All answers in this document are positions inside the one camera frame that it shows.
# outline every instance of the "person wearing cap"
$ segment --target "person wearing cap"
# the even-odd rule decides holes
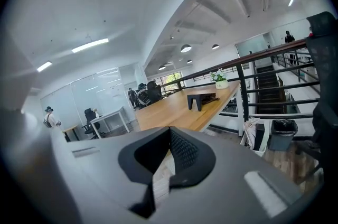
[[[131,102],[133,108],[135,109],[136,108],[136,92],[132,90],[132,88],[129,88],[128,97],[129,97],[129,101]]]
[[[54,115],[52,114],[52,112],[54,111],[50,106],[46,107],[46,109],[44,110],[46,111],[46,115],[44,116],[44,120],[49,122],[51,124],[51,127],[54,128],[55,126],[60,126],[61,122],[55,119]]]

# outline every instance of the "floor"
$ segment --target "floor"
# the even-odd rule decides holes
[[[140,131],[139,124],[135,120],[130,124],[127,124],[131,132]],[[127,133],[124,127],[107,133],[105,137],[119,136]],[[227,139],[229,141],[240,143],[241,137],[237,134],[225,132],[215,128],[208,127],[204,133],[215,138]],[[290,149],[287,152],[266,150],[263,159],[269,162],[274,167],[284,172],[292,181],[297,183],[300,178],[303,178],[305,174],[313,169],[317,163],[310,156],[301,152],[300,155],[295,153],[297,142],[292,142]],[[161,165],[153,176],[153,190],[155,197],[156,207],[161,205],[161,202],[165,200],[169,193],[169,178],[175,174],[174,159],[168,151],[165,159],[163,159]],[[322,169],[314,174],[310,179],[300,184],[299,187],[303,193],[311,191],[316,187],[323,179]]]

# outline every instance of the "office chair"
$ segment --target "office chair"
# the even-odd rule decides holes
[[[84,111],[84,115],[87,119],[87,124],[85,126],[82,126],[82,128],[84,128],[86,131],[84,132],[85,134],[89,135],[89,134],[93,134],[93,137],[91,139],[96,139],[96,138],[99,138],[97,135],[96,135],[96,132],[93,128],[93,126],[91,125],[90,121],[91,120],[94,120],[96,118],[96,114],[94,111],[92,111],[90,108],[86,109]],[[94,123],[95,124],[95,127],[97,130],[100,129],[100,124],[98,122]]]
[[[318,160],[318,165],[298,183],[323,168],[324,182],[334,180],[333,167],[336,163],[335,147],[338,137],[338,27],[337,21],[329,12],[307,18],[313,36],[306,39],[308,51],[315,64],[321,84],[321,97],[313,111],[312,124],[315,134],[312,141],[320,146],[320,152],[309,145],[298,144],[297,153],[304,151]]]
[[[150,81],[147,85],[148,97],[151,104],[158,102],[162,99],[161,87],[155,81]]]

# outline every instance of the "black trash bin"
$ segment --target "black trash bin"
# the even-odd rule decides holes
[[[270,150],[287,151],[294,135],[298,132],[295,120],[273,120],[271,125],[271,139],[268,144]]]

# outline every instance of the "window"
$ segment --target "window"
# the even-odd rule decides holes
[[[169,74],[168,76],[157,78],[157,79],[155,79],[155,82],[156,82],[157,85],[163,86],[167,83],[170,83],[170,82],[175,81],[175,80],[180,79],[180,78],[182,78],[182,74],[181,74],[181,72],[177,72],[177,73],[174,73],[174,74]],[[182,88],[185,87],[183,81],[181,81],[181,87]],[[174,92],[173,90],[176,90],[178,88],[179,88],[179,86],[177,84],[171,84],[171,85],[168,85],[168,86],[165,86],[165,87],[161,87],[162,95],[166,95],[167,92]]]

